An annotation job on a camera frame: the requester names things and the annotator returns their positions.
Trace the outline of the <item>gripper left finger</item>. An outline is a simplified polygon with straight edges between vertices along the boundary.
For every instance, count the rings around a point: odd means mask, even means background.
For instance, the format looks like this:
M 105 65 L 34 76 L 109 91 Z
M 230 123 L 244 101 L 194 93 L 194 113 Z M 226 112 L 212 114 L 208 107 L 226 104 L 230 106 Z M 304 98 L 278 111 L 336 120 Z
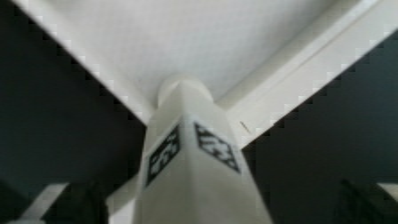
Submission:
M 66 188 L 68 183 L 56 183 L 45 187 L 27 210 L 24 211 L 20 217 L 8 222 L 8 224 L 47 224 L 43 217 Z

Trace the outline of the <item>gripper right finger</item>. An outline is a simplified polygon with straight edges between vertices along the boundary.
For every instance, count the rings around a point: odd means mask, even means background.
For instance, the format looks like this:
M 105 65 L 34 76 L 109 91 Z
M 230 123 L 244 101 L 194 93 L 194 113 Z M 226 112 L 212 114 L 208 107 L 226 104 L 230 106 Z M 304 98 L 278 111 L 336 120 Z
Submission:
M 379 183 L 377 186 L 398 203 L 398 183 Z

